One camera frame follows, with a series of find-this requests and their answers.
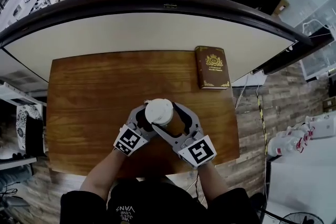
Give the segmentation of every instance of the book cover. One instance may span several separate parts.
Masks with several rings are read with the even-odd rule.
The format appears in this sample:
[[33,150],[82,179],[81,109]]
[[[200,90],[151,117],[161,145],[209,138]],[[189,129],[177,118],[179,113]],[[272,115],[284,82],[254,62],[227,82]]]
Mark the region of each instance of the book cover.
[[230,77],[222,48],[198,46],[195,48],[198,84],[201,89],[227,89]]

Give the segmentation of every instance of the black shirt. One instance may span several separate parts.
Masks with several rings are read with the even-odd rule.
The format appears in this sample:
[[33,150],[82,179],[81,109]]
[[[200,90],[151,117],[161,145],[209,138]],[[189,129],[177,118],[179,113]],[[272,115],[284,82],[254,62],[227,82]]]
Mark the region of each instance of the black shirt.
[[260,223],[242,188],[215,198],[206,209],[186,191],[168,183],[119,184],[106,207],[98,195],[71,191],[61,198],[60,223]]

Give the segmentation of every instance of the wooden tabletop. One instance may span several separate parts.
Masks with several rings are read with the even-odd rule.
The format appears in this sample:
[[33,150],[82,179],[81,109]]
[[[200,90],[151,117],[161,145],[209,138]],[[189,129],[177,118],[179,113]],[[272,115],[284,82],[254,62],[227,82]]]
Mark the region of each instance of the wooden tabletop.
[[[239,157],[232,89],[200,90],[193,51],[113,52],[53,61],[47,105],[51,168],[87,175],[111,152],[131,110],[155,98],[183,104],[198,115],[217,151],[214,164]],[[183,132],[175,120],[169,127]],[[127,158],[119,177],[190,169],[156,136]]]

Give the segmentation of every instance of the wood plank floor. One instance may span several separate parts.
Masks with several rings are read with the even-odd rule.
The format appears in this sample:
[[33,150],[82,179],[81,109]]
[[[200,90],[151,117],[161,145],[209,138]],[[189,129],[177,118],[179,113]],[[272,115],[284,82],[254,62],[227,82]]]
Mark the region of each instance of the wood plank floor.
[[[265,181],[264,137],[255,91],[246,89],[236,110],[240,158],[216,166],[230,188],[244,187],[249,196],[263,191]],[[264,109],[266,131],[271,138],[288,125],[304,121],[306,115],[322,113],[322,100],[328,97],[327,80],[306,83],[300,65],[296,63],[268,76],[258,93]],[[239,94],[240,90],[235,89],[234,103]],[[15,129],[8,128],[3,134],[3,144],[13,142],[15,136]],[[29,181],[14,186],[30,207],[11,208],[9,211],[22,223],[59,223],[62,194],[78,189],[85,177],[51,171],[48,158],[39,158],[33,168],[35,174]],[[195,197],[196,176],[197,172],[189,172],[168,177]],[[206,205],[198,184],[199,199]]]

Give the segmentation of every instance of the fan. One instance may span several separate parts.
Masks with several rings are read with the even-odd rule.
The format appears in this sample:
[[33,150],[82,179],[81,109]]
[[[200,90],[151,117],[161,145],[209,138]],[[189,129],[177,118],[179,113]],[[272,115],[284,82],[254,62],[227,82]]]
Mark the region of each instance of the fan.
[[[292,214],[286,215],[285,217],[283,217],[283,219],[289,220],[297,224],[324,224],[322,219],[320,219],[318,216],[311,214],[311,213],[305,213],[305,212],[292,213]],[[280,224],[288,223],[284,220],[280,221]]]

